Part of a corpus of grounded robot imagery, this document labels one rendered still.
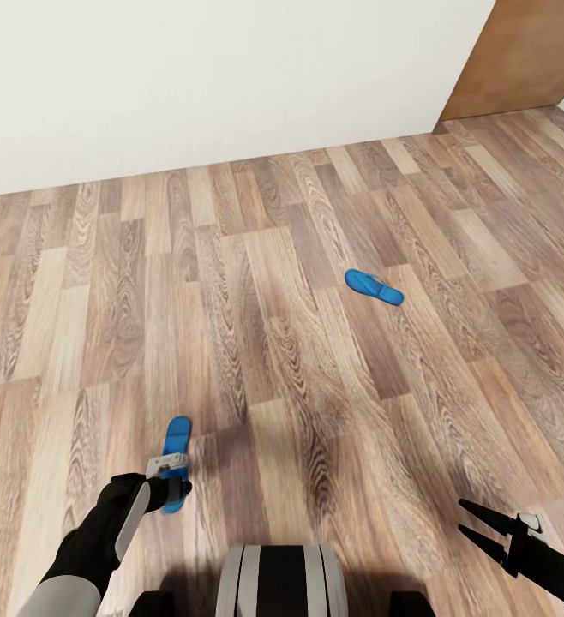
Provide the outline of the sandal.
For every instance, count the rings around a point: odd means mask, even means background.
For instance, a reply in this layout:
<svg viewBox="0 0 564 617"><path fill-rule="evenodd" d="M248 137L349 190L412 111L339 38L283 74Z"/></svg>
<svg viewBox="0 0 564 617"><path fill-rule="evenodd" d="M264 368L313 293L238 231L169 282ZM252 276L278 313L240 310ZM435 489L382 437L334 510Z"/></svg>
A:
<svg viewBox="0 0 564 617"><path fill-rule="evenodd" d="M404 301L404 294L386 286L383 282L373 279L371 273L363 273L355 269L350 269L345 273L346 283L357 293L378 298L386 303L399 306Z"/></svg>
<svg viewBox="0 0 564 617"><path fill-rule="evenodd" d="M191 430L190 420L185 416L179 416L173 418L169 424L167 435L165 439L165 446L162 456L171 455L172 453L187 453L189 433ZM173 478L174 476L181 476L182 481L188 480L188 466L175 469L165 470L162 472L163 479ZM184 506L186 495L178 503L162 506L161 511L166 514L175 514Z"/></svg>

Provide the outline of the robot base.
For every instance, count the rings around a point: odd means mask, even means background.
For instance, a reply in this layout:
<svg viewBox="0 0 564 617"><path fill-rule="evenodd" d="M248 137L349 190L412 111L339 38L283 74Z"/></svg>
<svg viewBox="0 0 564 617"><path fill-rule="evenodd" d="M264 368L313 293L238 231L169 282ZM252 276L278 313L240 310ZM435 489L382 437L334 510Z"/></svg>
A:
<svg viewBox="0 0 564 617"><path fill-rule="evenodd" d="M430 603L420 591L395 590L390 603L389 617L435 617ZM173 593L142 592L129 617L175 617Z"/></svg>

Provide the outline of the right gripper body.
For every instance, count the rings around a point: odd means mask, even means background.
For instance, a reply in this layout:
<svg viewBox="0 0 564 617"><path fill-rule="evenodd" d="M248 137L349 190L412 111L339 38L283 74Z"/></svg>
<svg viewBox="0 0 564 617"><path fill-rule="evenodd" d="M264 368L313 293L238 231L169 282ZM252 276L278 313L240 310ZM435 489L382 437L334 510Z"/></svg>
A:
<svg viewBox="0 0 564 617"><path fill-rule="evenodd" d="M512 541L504 570L518 573L564 601L564 554L527 535L529 525L515 519Z"/></svg>

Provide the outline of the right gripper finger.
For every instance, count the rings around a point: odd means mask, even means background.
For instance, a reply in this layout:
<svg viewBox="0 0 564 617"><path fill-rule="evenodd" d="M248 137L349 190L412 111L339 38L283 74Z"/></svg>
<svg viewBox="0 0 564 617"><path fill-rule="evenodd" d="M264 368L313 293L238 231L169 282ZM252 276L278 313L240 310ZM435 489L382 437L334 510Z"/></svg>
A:
<svg viewBox="0 0 564 617"><path fill-rule="evenodd" d="M485 553L489 554L497 563L501 565L502 568L506 568L507 553L504 551L504 546L502 546L502 544L492 541L492 539L482 536L462 524L458 525L458 529L466 537L468 537L468 539L471 539L479 548L485 551Z"/></svg>
<svg viewBox="0 0 564 617"><path fill-rule="evenodd" d="M495 510L490 510L490 508L486 506L477 505L477 503L473 503L473 501L468 501L467 499L459 500L459 504L463 508L466 508L468 512L480 518L482 522L492 527L492 529L500 532L503 536L507 537L507 534L513 535L513 530L515 530L515 518L508 517Z"/></svg>

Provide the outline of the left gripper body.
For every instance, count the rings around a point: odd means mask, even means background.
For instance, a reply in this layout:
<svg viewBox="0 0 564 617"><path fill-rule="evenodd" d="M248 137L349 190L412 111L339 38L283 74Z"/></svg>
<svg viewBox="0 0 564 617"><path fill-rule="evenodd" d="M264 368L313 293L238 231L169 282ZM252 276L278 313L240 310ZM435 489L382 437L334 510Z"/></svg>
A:
<svg viewBox="0 0 564 617"><path fill-rule="evenodd" d="M154 506L149 510L153 512L159 510L162 506L178 503L182 500L182 477L174 476L173 478L151 479L156 484L158 489L157 500Z"/></svg>

